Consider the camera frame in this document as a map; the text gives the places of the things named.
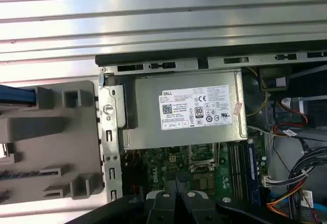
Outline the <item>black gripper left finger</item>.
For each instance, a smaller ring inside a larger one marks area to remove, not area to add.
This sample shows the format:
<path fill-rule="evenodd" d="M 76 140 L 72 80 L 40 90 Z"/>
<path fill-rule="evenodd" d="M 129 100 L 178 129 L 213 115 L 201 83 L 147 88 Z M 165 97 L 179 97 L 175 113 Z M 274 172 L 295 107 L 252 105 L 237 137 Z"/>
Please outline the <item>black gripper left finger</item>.
<path fill-rule="evenodd" d="M 169 172 L 164 190 L 151 191 L 145 199 L 126 195 L 68 223 L 173 223 L 176 195 L 176 174 Z"/>

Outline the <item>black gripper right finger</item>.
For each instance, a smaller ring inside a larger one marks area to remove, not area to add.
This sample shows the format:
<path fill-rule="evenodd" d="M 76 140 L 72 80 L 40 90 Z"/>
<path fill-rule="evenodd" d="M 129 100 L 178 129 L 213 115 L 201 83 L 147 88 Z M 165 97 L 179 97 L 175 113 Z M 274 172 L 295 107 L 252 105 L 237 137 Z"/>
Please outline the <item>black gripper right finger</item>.
<path fill-rule="evenodd" d="M 288 217 L 237 198 L 210 199 L 205 192 L 189 190 L 190 174 L 178 173 L 178 195 L 189 214 L 190 223 L 297 223 Z"/>

